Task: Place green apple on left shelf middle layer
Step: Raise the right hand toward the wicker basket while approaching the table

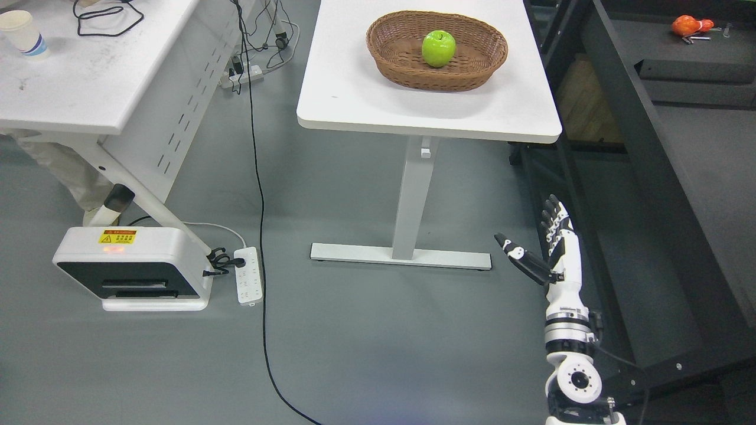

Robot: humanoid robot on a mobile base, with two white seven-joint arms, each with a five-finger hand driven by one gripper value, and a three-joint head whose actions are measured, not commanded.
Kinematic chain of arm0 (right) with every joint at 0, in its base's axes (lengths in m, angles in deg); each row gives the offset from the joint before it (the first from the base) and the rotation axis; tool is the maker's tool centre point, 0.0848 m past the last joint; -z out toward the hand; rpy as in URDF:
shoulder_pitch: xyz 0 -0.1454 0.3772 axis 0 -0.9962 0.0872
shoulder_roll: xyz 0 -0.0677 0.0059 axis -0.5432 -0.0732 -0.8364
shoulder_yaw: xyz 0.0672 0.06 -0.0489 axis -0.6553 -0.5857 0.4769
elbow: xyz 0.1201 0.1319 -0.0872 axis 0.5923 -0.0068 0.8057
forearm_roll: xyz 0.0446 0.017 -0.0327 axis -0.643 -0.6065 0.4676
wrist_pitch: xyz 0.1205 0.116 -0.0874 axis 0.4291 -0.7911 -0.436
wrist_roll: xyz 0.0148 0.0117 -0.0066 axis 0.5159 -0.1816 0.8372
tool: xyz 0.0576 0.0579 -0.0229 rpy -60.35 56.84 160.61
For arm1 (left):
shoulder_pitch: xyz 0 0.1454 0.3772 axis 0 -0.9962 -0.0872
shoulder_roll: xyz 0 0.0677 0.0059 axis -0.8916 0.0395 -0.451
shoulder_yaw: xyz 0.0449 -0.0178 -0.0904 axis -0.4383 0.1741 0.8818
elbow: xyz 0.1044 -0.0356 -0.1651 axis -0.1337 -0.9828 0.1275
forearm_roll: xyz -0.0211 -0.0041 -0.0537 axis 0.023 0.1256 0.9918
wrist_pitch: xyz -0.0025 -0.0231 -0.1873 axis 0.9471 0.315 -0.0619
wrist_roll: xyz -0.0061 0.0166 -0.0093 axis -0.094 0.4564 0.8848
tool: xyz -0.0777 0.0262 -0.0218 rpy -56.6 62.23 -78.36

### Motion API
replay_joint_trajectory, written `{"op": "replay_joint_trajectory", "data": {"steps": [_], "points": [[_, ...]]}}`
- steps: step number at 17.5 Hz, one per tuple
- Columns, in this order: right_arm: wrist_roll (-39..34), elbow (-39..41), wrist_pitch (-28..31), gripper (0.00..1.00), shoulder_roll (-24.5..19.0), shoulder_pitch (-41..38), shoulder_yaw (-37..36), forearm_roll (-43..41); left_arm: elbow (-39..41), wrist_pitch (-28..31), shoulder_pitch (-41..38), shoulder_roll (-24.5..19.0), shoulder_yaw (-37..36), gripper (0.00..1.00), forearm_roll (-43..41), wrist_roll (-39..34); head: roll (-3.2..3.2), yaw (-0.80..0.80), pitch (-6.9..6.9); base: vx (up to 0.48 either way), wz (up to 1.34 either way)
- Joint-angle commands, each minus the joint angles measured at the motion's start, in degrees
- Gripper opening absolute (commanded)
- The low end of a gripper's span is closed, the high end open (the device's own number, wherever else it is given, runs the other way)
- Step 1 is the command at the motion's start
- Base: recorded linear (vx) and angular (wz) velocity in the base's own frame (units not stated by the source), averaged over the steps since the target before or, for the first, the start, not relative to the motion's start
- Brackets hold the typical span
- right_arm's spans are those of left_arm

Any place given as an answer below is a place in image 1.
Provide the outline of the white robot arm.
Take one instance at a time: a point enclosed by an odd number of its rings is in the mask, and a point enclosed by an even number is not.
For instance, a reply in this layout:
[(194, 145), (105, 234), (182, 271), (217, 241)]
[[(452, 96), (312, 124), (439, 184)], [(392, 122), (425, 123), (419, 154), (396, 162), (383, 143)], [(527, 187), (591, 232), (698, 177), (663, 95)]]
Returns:
[(511, 263), (545, 288), (546, 360), (554, 369), (546, 380), (548, 424), (624, 424), (611, 397), (602, 397), (602, 379), (594, 365), (597, 336), (589, 309), (581, 301), (582, 259), (579, 237), (569, 212), (551, 195), (543, 207), (542, 225), (548, 259), (502, 233), (495, 240)]

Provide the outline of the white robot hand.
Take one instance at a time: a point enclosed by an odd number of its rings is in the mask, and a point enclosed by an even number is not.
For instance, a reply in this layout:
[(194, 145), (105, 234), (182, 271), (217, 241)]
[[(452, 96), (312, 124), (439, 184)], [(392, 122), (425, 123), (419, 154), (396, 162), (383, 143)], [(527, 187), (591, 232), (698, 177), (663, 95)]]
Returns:
[(546, 285), (546, 320), (588, 320), (589, 309), (581, 300), (582, 261), (578, 235), (565, 206), (550, 194), (541, 211), (541, 227), (545, 230), (549, 265), (514, 243), (502, 233), (494, 239), (511, 263), (538, 285)]

